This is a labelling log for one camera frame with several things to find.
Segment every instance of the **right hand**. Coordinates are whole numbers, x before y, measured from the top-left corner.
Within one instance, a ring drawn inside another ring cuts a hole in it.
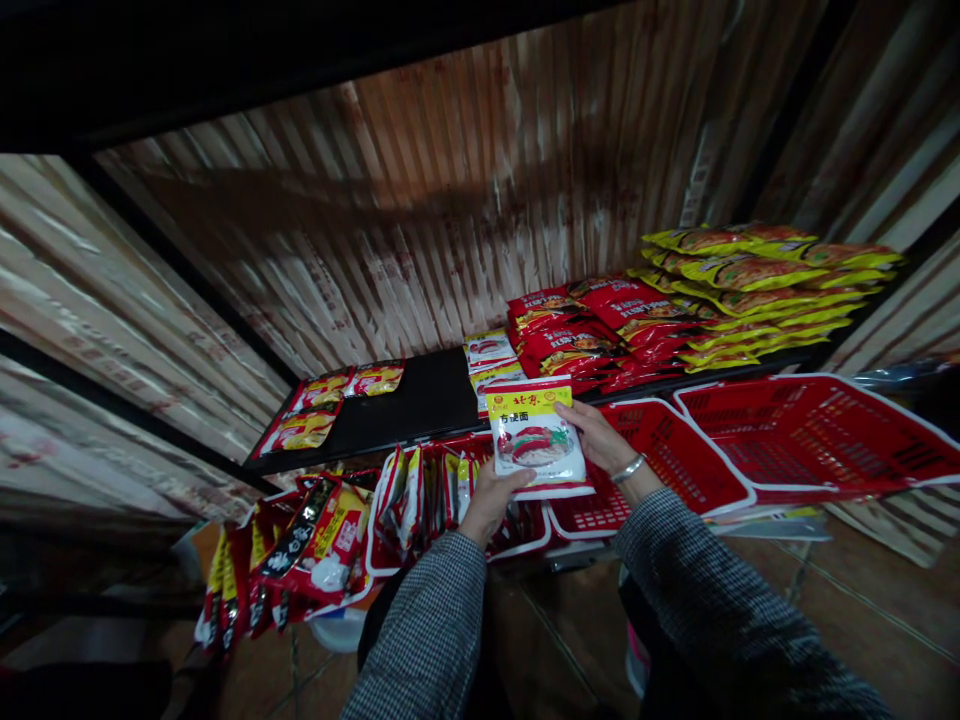
[[[573,407],[554,403],[553,409],[571,425],[580,430],[580,444],[583,454],[594,465],[607,474],[614,475],[632,463],[637,451],[630,447],[613,426],[603,417],[603,413],[579,400],[573,401]]]

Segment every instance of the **pants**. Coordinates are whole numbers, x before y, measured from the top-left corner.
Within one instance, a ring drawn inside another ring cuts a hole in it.
[[[360,645],[357,648],[358,671],[363,670],[367,655],[380,636],[380,628],[408,569],[404,568],[387,581],[367,613],[367,620],[360,636]],[[632,578],[627,578],[626,583],[620,588],[620,600],[637,637],[643,641],[650,653],[650,679],[640,708],[641,719],[718,716],[720,709],[694,677],[689,666],[680,658],[676,648],[660,627],[656,613]],[[493,622],[489,605],[485,602],[483,630],[480,636],[480,658],[464,715],[467,718],[509,719],[513,717],[513,711],[510,709],[507,693],[497,669]]]

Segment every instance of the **sleeve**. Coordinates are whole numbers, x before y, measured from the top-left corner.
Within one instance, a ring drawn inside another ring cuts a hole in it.
[[[614,547],[677,652],[727,713],[891,717],[806,618],[672,491],[641,502]]]
[[[461,717],[486,577],[475,542],[460,533],[437,540],[400,585],[341,717]]]

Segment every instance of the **tiled floor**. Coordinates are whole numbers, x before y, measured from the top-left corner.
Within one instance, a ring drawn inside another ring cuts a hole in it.
[[[960,717],[960,542],[922,570],[832,518],[830,530],[832,543],[728,544],[897,717]],[[498,661],[518,718],[637,716],[617,573],[616,563],[602,563],[490,586]],[[306,628],[265,635],[237,652],[221,717],[334,718],[355,680],[355,656],[330,654]]]

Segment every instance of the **hand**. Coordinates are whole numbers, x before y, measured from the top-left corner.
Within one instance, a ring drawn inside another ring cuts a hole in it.
[[[580,430],[580,444],[583,454],[609,475],[614,475],[632,463],[637,451],[623,439],[613,426],[607,422],[599,410],[579,400],[573,401],[573,407],[554,403],[557,415]]]
[[[477,475],[470,507],[457,532],[473,540],[481,550],[486,549],[503,522],[510,497],[536,477],[536,470],[518,470],[507,477],[498,477],[493,471],[493,460],[486,462]]]

